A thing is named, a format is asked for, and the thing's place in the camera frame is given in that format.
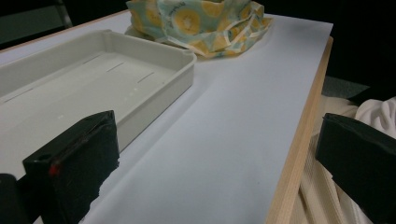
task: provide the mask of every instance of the white table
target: white table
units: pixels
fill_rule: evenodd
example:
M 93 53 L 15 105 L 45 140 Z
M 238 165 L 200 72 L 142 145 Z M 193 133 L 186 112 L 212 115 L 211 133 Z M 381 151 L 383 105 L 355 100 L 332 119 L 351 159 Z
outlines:
M 332 25 L 268 17 L 249 51 L 197 62 L 192 86 L 121 152 L 83 223 L 289 222 Z M 2 50 L 0 64 L 130 24 L 123 11 Z

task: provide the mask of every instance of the red mark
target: red mark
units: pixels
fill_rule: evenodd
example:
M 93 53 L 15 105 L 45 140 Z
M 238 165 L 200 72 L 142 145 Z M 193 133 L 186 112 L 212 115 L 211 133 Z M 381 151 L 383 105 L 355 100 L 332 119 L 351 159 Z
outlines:
M 61 172 L 61 167 L 59 164 L 52 164 L 49 168 L 49 176 L 53 177 L 55 175 L 59 175 Z

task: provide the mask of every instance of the tabletop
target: tabletop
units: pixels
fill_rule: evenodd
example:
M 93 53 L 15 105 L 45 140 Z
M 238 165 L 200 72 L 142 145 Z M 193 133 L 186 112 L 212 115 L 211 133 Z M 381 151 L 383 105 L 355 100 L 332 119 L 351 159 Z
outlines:
M 272 26 L 247 52 L 199 58 L 192 86 L 121 152 L 82 223 L 289 221 L 332 24 L 266 16 Z M 124 34 L 130 19 L 123 11 L 2 50 L 0 65 L 92 30 Z

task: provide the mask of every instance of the wooden table edge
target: wooden table edge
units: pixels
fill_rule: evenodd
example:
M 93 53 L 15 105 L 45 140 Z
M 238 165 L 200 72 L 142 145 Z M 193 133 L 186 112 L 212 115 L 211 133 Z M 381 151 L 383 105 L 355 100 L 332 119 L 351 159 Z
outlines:
M 296 134 L 291 142 L 290 151 L 286 158 L 282 174 L 277 183 L 276 192 L 265 219 L 265 223 L 267 224 L 290 223 L 294 201 L 304 171 L 311 133 L 314 128 L 315 115 L 318 111 L 318 102 L 329 63 L 332 42 L 333 39 L 330 36 L 323 51 L 308 98 L 306 99 Z

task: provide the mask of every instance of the dark background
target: dark background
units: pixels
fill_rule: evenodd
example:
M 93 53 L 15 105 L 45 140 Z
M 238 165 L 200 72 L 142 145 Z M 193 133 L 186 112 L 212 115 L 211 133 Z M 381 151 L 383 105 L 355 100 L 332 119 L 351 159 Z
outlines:
M 367 86 L 396 77 L 394 1 L 258 0 L 265 13 L 333 23 L 334 39 L 327 76 Z M 11 1 L 0 16 L 53 5 L 54 0 Z M 64 0 L 73 25 L 127 9 L 125 0 Z

